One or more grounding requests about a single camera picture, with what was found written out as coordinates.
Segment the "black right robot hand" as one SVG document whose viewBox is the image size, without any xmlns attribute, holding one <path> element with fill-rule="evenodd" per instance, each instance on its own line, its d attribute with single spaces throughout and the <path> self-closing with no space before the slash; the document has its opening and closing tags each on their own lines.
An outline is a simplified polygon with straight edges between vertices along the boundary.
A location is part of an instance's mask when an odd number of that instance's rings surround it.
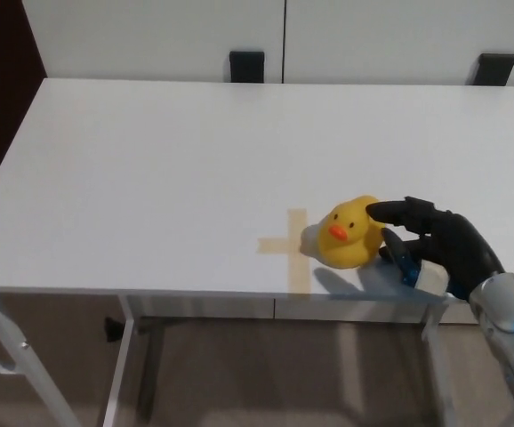
<svg viewBox="0 0 514 427">
<path fill-rule="evenodd" d="M 477 286 L 505 271 L 484 237 L 458 213 L 415 197 L 372 203 L 365 210 L 377 222 L 402 226 L 418 236 L 403 241 L 391 230 L 381 232 L 384 246 L 379 255 L 398 267 L 407 286 L 415 286 L 423 262 L 433 262 L 449 276 L 447 291 L 466 302 Z"/>
</svg>

